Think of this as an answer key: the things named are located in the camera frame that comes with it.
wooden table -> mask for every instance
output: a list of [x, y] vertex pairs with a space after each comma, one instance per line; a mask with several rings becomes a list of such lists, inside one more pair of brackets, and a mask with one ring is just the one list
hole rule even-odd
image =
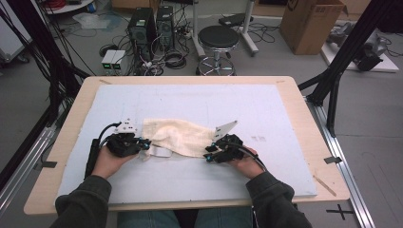
[[[160, 77], [90, 77], [83, 86], [67, 116], [60, 134], [48, 156], [48, 161], [57, 162], [55, 168], [44, 168], [32, 188], [24, 207], [28, 215], [55, 214], [54, 200], [62, 181], [69, 153], [77, 141], [86, 114], [92, 106], [100, 85], [276, 85], [308, 167], [314, 176], [317, 196], [297, 198], [294, 202], [347, 200], [349, 190], [334, 163], [327, 164], [323, 159], [331, 156], [314, 118], [311, 115], [296, 82], [286, 76], [237, 76], [237, 77], [200, 77], [200, 76], [160, 76]], [[190, 201], [178, 203], [125, 204], [109, 207], [111, 211], [197, 208], [206, 206], [248, 205], [250, 200]]]

stool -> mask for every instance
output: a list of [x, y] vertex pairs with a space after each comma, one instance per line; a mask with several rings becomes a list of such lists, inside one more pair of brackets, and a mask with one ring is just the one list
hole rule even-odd
[[236, 75], [234, 65], [227, 58], [220, 57], [225, 52], [230, 58], [228, 51], [237, 47], [240, 38], [238, 33], [224, 26], [211, 26], [203, 28], [199, 32], [199, 44], [214, 52], [214, 57], [205, 57], [199, 62], [196, 69], [197, 75]]

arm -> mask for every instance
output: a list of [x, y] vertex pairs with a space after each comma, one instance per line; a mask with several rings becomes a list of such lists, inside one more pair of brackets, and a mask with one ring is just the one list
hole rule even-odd
[[107, 202], [112, 190], [106, 180], [135, 156], [117, 158], [102, 147], [91, 176], [66, 196], [56, 200], [59, 216], [50, 227], [105, 227]]
[[291, 202], [294, 196], [291, 186], [263, 171], [251, 157], [229, 163], [251, 179], [246, 183], [246, 188], [251, 196], [259, 227], [312, 227]]

hand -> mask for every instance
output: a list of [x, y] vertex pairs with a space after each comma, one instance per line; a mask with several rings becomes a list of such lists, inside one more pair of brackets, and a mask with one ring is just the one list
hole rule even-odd
[[107, 179], [116, 173], [125, 162], [134, 159], [137, 155], [119, 158], [114, 156], [106, 146], [103, 146], [91, 175]]
[[[246, 148], [249, 149], [252, 153], [258, 154], [256, 150], [249, 147]], [[229, 161], [228, 163], [234, 166], [236, 169], [238, 169], [243, 174], [243, 176], [245, 176], [248, 179], [253, 179], [257, 175], [264, 172], [264, 170], [260, 167], [260, 165], [258, 165], [255, 162], [255, 160], [248, 155], [245, 155], [245, 157], [243, 157], [243, 159], [241, 160], [232, 160]]]

gray floor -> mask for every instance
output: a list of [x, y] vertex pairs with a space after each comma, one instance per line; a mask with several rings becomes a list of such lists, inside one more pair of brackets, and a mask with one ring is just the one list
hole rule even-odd
[[[79, 30], [77, 25], [67, 26], [68, 15], [61, 18], [74, 34], [67, 38], [91, 69], [103, 75], [98, 54], [101, 46], [111, 43], [116, 35], [124, 34], [126, 21], [113, 17], [114, 28], [108, 30]], [[217, 24], [219, 16], [201, 19], [204, 25]], [[277, 26], [279, 19], [256, 18], [267, 26]], [[238, 75], [277, 76], [289, 75], [302, 83], [326, 68], [320, 55], [296, 56], [286, 46], [278, 31], [269, 32], [275, 43], [258, 42], [259, 53], [251, 57], [244, 43], [231, 52]], [[401, 52], [403, 38], [396, 34], [383, 34], [392, 40], [390, 49]], [[187, 66], [181, 70], [167, 69], [164, 75], [195, 75], [197, 54], [191, 42]], [[73, 55], [76, 66], [87, 70]], [[402, 57], [391, 57], [403, 68]], [[3, 168], [48, 105], [48, 82], [36, 65], [18, 62], [0, 69], [0, 148]], [[370, 210], [376, 227], [403, 226], [403, 71], [397, 73], [357, 72], [347, 70], [339, 89], [336, 112], [336, 136], [355, 176], [359, 190]], [[312, 91], [302, 91], [307, 95]], [[32, 171], [17, 193], [9, 209], [0, 219], [0, 227], [47, 227], [55, 216], [32, 217], [23, 212], [25, 201], [39, 172]], [[337, 210], [351, 211], [348, 201], [327, 203], [300, 203], [314, 227], [358, 227], [355, 215], [327, 213]], [[111, 213], [108, 227], [115, 227], [116, 215]]]

